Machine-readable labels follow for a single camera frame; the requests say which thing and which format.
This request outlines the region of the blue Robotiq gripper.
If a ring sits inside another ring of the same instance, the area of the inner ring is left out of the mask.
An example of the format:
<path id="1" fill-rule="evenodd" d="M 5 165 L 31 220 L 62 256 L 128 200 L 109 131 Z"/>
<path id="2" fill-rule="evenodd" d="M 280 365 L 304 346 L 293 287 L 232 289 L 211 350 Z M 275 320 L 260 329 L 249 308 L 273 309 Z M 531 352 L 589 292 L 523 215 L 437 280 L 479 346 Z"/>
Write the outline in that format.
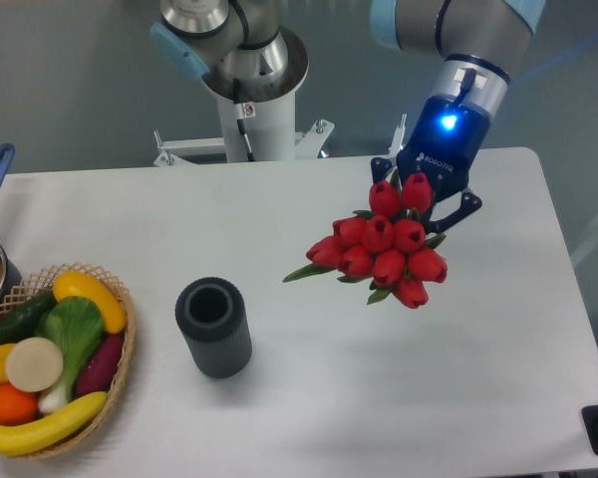
<path id="1" fill-rule="evenodd" d="M 430 97 L 397 160 L 381 156 L 370 160 L 372 180 L 392 180 L 399 170 L 401 181 L 406 181 L 422 172 L 436 201 L 460 192 L 455 211 L 424 222 L 427 233 L 445 233 L 482 207 L 481 198 L 467 186 L 469 170 L 488 130 L 489 117 L 481 112 L 457 106 L 443 97 Z"/>

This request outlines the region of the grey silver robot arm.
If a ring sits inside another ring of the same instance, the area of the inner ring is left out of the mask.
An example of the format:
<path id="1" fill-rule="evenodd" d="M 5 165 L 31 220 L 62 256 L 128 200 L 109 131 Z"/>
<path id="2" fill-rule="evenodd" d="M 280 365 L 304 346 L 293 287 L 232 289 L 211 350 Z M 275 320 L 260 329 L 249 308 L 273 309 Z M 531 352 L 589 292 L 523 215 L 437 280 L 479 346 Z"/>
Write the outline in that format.
<path id="1" fill-rule="evenodd" d="M 308 72 L 302 41 L 279 20 L 275 1 L 163 1 L 149 31 L 164 60 L 214 94 L 231 162 L 296 159 L 295 94 Z M 459 207 L 424 218 L 433 234 L 475 212 L 469 171 L 536 31 L 540 1 L 375 1 L 375 40 L 439 54 L 440 75 L 409 138 L 372 162 L 375 180 L 396 172 L 428 178 L 436 201 Z"/>

